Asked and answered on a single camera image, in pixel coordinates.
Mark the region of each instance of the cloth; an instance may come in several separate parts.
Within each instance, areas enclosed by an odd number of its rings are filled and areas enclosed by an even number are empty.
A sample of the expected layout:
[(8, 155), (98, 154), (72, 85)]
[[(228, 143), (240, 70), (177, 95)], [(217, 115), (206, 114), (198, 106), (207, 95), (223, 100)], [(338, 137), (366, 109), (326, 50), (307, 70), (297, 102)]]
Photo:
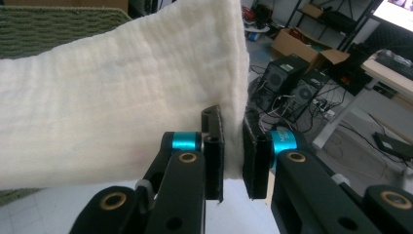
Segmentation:
[(241, 178), (248, 56), (239, 0), (158, 14), (0, 60), (0, 189), (141, 178), (166, 131), (221, 107), (225, 177)]

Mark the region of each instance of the blue ring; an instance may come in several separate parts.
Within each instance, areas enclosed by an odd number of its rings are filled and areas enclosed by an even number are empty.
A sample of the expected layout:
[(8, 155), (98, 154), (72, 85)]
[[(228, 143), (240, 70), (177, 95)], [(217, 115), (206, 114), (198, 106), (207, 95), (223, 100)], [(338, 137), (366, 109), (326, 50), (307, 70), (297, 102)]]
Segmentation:
[(180, 150), (196, 150), (195, 132), (175, 132), (173, 133), (172, 148)]
[(277, 157), (286, 149), (296, 149), (297, 140), (294, 134), (290, 130), (270, 131), (271, 138), (273, 139), (274, 147), (274, 164), (273, 169), (277, 167)]

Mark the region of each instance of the desk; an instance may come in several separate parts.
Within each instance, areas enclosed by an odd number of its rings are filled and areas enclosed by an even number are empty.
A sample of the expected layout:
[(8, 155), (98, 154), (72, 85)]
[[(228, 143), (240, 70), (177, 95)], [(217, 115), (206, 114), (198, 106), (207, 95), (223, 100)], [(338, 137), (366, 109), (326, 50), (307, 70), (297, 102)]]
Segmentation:
[(358, 104), (358, 102), (363, 99), (379, 81), (392, 87), (408, 98), (413, 98), (413, 81), (378, 63), (375, 58), (376, 55), (371, 56), (361, 66), (361, 68), (365, 70), (366, 74), (373, 78), (371, 82), (365, 85), (364, 89), (362, 89), (358, 95), (356, 95), (353, 100), (346, 105), (340, 114), (331, 119), (323, 127), (321, 132), (313, 140), (313, 147), (316, 149), (322, 149), (346, 114), (351, 111), (352, 108)]

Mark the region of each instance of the monitor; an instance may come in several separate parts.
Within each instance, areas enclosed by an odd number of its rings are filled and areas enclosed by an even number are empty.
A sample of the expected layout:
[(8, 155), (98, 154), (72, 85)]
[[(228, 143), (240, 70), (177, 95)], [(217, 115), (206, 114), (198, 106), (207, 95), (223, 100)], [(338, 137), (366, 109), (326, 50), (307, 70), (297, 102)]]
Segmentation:
[(413, 31), (413, 0), (383, 0), (374, 11), (373, 18)]

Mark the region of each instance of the table leg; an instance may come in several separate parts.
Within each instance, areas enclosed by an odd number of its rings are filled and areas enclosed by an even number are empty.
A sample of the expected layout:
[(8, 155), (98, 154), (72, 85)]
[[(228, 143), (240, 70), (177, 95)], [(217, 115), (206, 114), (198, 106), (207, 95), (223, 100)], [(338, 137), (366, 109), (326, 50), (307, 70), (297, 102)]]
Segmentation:
[(321, 132), (317, 135), (317, 137), (313, 140), (313, 147), (315, 149), (322, 149), (330, 138), (334, 130), (337, 128), (338, 124), (340, 124), (341, 120), (346, 116), (346, 114), (352, 110), (352, 108), (358, 103), (359, 100), (363, 99), (363, 97), (373, 89), (373, 87), (377, 84), (377, 80), (371, 80), (370, 83), (364, 86), (364, 88), (350, 101), (349, 104), (340, 112), (340, 114), (333, 117), (328, 123), (322, 128)]

